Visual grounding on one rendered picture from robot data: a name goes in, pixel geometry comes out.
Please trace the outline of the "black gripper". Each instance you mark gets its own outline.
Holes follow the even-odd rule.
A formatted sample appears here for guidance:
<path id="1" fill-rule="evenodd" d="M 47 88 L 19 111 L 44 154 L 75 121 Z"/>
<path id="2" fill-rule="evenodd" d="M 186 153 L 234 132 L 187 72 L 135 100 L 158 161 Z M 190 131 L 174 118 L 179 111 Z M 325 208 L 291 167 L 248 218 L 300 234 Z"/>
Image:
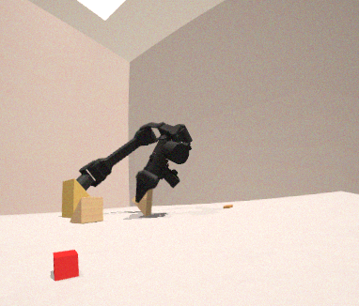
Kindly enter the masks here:
<path id="1" fill-rule="evenodd" d="M 155 189 L 160 181 L 159 175 L 167 165 L 168 160 L 153 153 L 149 156 L 147 165 L 136 176 L 135 202 L 139 203 L 147 193 L 147 190 Z"/>

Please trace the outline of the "red block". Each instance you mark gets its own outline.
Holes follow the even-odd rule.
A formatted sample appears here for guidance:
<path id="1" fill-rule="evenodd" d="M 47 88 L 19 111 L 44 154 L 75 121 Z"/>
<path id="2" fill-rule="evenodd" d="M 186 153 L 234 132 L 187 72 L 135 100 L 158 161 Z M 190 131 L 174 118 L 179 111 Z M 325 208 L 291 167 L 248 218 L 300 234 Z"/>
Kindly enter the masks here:
<path id="1" fill-rule="evenodd" d="M 54 252 L 55 281 L 79 277 L 78 253 L 75 250 Z"/>

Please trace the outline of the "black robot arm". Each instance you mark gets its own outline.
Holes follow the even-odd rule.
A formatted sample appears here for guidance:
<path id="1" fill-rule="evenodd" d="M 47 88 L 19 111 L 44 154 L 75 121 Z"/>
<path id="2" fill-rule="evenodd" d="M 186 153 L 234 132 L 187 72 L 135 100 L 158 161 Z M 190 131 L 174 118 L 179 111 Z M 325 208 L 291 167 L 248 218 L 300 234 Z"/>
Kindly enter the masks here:
<path id="1" fill-rule="evenodd" d="M 152 128 L 157 128 L 161 136 L 156 138 Z M 97 159 L 82 167 L 79 170 L 81 175 L 76 178 L 76 181 L 85 191 L 87 191 L 90 186 L 96 187 L 111 174 L 112 168 L 119 161 L 134 152 L 136 148 L 141 145 L 149 145 L 156 142 L 158 143 L 153 150 L 154 153 L 176 164 L 183 164 L 189 157 L 189 151 L 192 149 L 190 143 L 192 141 L 184 124 L 171 126 L 164 122 L 149 122 L 136 132 L 131 141 L 118 148 L 117 151 L 106 158 Z M 178 172 L 175 169 L 170 170 L 168 164 L 159 175 L 159 179 L 164 179 L 171 188 L 174 188 L 180 182 L 180 179 L 177 176 Z M 91 176 L 93 176 L 96 181 Z"/>

